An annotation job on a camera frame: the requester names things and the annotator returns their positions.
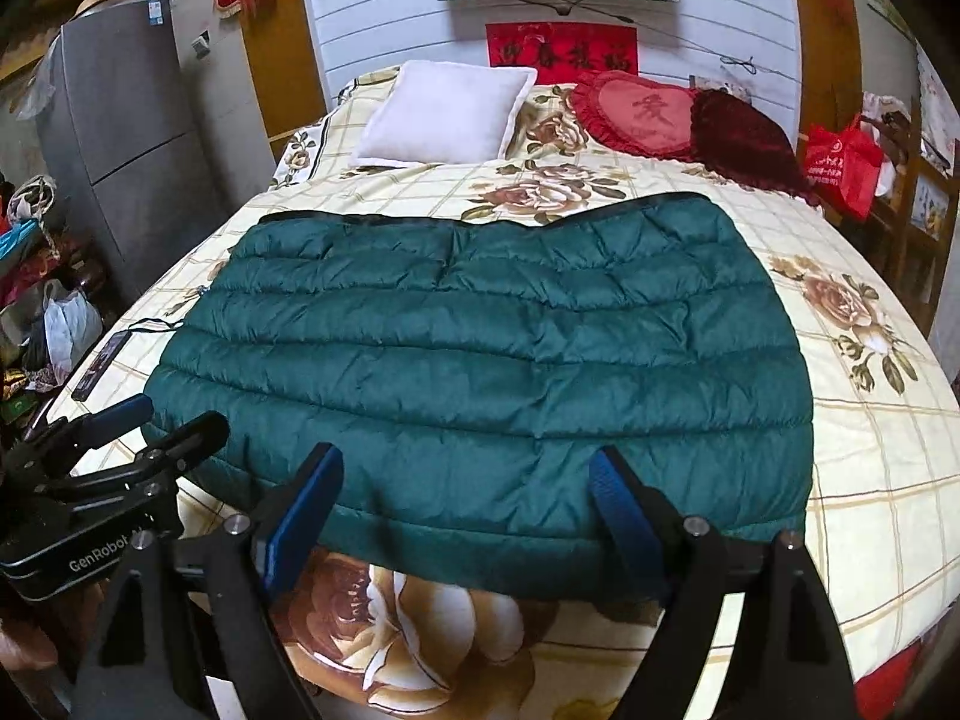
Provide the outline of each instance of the sticker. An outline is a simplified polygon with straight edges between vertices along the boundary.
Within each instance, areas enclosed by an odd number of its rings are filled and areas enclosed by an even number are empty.
[[[147,14],[150,16],[152,25],[163,23],[163,8],[160,7],[160,0],[150,0],[147,3]]]

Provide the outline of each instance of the power cord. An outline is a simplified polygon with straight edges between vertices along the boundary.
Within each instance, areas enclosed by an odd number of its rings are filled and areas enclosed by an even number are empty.
[[[729,55],[725,55],[724,53],[716,52],[715,50],[708,49],[706,46],[701,46],[699,43],[696,43],[690,40],[689,38],[685,38],[680,35],[675,35],[672,32],[667,32],[665,29],[656,28],[655,26],[648,25],[648,23],[640,23],[635,19],[631,19],[629,16],[621,16],[616,13],[610,13],[606,10],[601,10],[600,8],[594,7],[593,5],[584,4],[587,0],[577,0],[577,1],[555,0],[554,2],[544,2],[540,0],[519,0],[519,1],[524,2],[525,4],[528,4],[528,5],[543,5],[544,7],[553,8],[553,10],[557,12],[558,16],[569,16],[573,8],[579,7],[584,10],[589,10],[592,13],[599,13],[600,15],[606,16],[609,19],[616,19],[618,20],[618,22],[630,23],[631,25],[640,26],[643,29],[649,29],[654,32],[658,32],[659,34],[665,35],[666,37],[673,38],[674,40],[683,41],[686,45],[693,47],[693,49],[700,50],[701,52],[709,53],[710,55],[720,57],[720,64],[722,65],[728,65],[731,67],[742,67],[751,76],[755,76],[757,73],[767,73],[767,74],[771,74],[772,76],[781,76],[784,79],[787,79],[789,81],[797,80],[797,79],[794,79],[793,76],[788,76],[786,73],[782,73],[779,70],[767,68],[767,67],[764,67],[763,65],[757,65],[757,63],[755,63],[754,61],[754,57],[752,56],[750,57],[750,59],[739,59],[735,56],[729,56]]]

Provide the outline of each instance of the pillow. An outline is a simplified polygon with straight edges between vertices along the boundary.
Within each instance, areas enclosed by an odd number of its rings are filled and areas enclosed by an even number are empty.
[[[693,103],[693,158],[748,187],[785,191],[820,205],[779,124],[723,91]]]
[[[624,71],[583,76],[570,95],[580,124],[608,148],[643,157],[688,159],[696,92]]]
[[[503,159],[535,81],[533,68],[406,62],[390,97],[364,129],[350,165]]]

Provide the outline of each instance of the white pillow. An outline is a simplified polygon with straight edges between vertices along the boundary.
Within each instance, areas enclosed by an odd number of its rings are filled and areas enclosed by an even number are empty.
[[[406,62],[390,97],[364,128],[350,165],[503,159],[535,82],[533,68]]]

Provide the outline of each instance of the red heart-shaped pillow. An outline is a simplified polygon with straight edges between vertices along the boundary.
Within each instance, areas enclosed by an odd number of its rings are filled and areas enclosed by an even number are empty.
[[[570,104],[604,146],[645,157],[689,159],[690,110],[696,92],[624,71],[584,76]]]

